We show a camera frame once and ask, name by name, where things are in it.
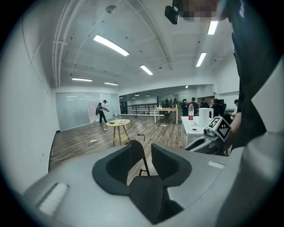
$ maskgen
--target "wooden floor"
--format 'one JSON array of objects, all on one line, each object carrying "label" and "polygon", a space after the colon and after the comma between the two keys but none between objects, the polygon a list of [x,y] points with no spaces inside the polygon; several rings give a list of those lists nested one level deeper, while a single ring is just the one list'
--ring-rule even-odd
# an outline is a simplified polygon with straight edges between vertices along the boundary
[{"label": "wooden floor", "polygon": [[[151,144],[160,143],[178,147],[181,130],[180,117],[177,125],[175,113],[171,113],[170,118],[168,119],[160,117],[160,120],[158,121],[157,118],[156,124],[154,123],[154,117],[149,116],[138,116],[137,118],[134,118],[133,116],[122,116],[121,118],[131,120],[129,124],[125,125],[129,138],[130,140],[138,140],[141,142],[145,151],[150,174],[157,175],[150,154]],[[105,149],[113,147],[113,130],[113,127],[107,127],[105,124],[100,125],[99,123],[93,123],[57,133],[50,160],[51,171],[71,158],[102,152]],[[145,142],[143,141],[143,136],[137,136],[138,133],[146,136]],[[98,141],[90,143],[90,140],[92,139],[97,139]],[[144,164],[141,160],[129,171],[127,184],[138,175],[140,168],[145,169],[143,166]]]}]

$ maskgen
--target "ceiling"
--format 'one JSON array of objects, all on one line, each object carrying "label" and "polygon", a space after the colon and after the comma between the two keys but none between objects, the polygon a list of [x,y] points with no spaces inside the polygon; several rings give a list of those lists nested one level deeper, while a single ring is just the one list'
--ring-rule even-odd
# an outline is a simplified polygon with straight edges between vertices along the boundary
[{"label": "ceiling", "polygon": [[[93,79],[93,84],[104,82],[131,84],[154,83],[178,76],[210,74],[231,53],[230,23],[219,22],[214,35],[207,35],[209,22],[188,22],[180,18],[177,25],[164,16],[171,0],[77,0],[69,8],[67,36],[61,41],[62,56],[58,54],[60,86],[82,85],[72,76]],[[106,7],[115,5],[109,14]],[[127,50],[127,57],[96,42],[97,35],[108,38]],[[207,52],[201,67],[195,65],[201,52]],[[141,70],[145,64],[152,72]]]}]

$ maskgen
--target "wire on floor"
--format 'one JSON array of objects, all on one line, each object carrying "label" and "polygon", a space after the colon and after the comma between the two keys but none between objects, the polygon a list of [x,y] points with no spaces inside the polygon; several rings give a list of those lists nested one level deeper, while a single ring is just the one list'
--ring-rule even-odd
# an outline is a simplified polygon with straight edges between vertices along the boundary
[{"label": "wire on floor", "polygon": [[50,158],[50,160],[62,160],[62,159],[68,158],[70,155],[74,154],[76,151],[80,150],[81,148],[83,148],[84,146],[86,146],[86,145],[89,144],[89,143],[90,143],[90,142],[85,143],[82,147],[78,148],[78,149],[75,150],[73,153],[69,154],[68,156],[66,156],[66,157],[64,157],[64,158]]}]

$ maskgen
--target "man wearing backpack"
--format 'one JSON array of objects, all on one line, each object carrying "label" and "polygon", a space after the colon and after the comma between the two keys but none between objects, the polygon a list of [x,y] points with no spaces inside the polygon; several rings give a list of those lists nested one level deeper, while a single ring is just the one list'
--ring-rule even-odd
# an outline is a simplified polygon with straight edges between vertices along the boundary
[{"label": "man wearing backpack", "polygon": [[102,124],[103,119],[104,119],[105,123],[107,123],[106,116],[105,116],[105,114],[103,112],[104,110],[109,112],[109,110],[105,107],[106,103],[107,103],[107,101],[104,100],[103,103],[101,103],[101,105],[98,106],[98,110],[99,110],[99,124],[100,125]]}]

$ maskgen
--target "backpack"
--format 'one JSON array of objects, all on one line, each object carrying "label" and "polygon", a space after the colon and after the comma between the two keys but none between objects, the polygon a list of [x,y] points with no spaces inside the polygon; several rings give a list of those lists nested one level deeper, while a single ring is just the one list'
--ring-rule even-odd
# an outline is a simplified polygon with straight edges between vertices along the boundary
[{"label": "backpack", "polygon": [[96,109],[96,116],[99,114],[99,110],[102,108],[101,107],[101,102],[98,104],[97,109]]}]

